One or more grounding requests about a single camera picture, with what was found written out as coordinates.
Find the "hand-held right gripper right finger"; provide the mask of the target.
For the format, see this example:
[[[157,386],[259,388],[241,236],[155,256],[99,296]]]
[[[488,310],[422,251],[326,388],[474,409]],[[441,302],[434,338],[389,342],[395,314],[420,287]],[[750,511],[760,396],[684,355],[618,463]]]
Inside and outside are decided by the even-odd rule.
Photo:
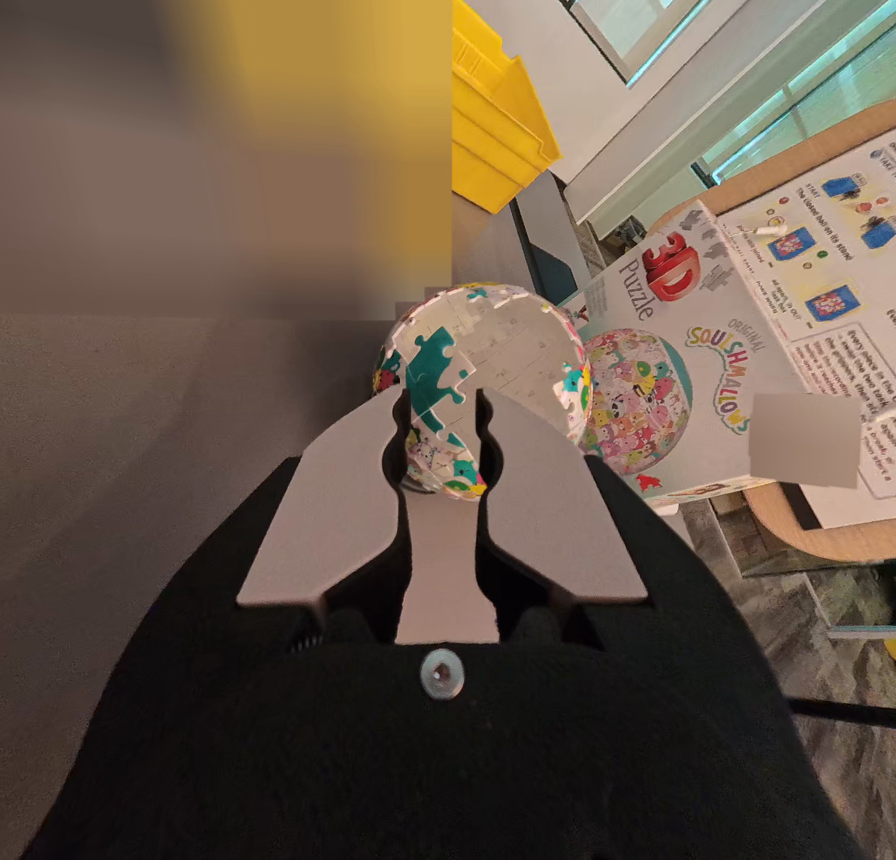
[[[476,393],[486,492],[476,519],[476,583],[498,627],[530,608],[637,606],[648,590],[581,452],[493,388]]]

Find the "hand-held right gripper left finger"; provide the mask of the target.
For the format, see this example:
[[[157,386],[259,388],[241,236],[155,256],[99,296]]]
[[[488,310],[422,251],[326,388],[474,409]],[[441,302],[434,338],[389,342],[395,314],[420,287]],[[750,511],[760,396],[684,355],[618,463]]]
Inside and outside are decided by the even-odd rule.
[[[311,442],[238,592],[241,608],[350,608],[397,627],[411,575],[409,393],[390,387]]]

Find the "colourful puzzle ball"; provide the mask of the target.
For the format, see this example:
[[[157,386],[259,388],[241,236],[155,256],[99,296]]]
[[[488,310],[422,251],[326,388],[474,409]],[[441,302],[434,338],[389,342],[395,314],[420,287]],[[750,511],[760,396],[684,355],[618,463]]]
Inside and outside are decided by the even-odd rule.
[[[577,444],[592,408],[583,343],[563,311],[503,283],[448,287],[413,306],[390,330],[373,374],[375,394],[409,392],[406,485],[476,502],[476,392],[492,388]]]

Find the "printed puzzle box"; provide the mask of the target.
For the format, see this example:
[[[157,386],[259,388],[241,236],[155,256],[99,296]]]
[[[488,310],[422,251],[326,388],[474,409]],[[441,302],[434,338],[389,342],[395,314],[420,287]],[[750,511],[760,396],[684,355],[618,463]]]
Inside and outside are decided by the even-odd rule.
[[[591,367],[579,446],[655,509],[772,483],[751,470],[753,400],[805,391],[738,261],[694,202],[561,305]]]

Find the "yellow plastic bin stack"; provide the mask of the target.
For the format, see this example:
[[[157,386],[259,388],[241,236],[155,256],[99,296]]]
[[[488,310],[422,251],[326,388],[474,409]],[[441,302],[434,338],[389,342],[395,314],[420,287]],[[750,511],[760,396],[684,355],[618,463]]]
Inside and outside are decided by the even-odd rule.
[[[495,215],[562,158],[520,56],[453,0],[452,190]]]

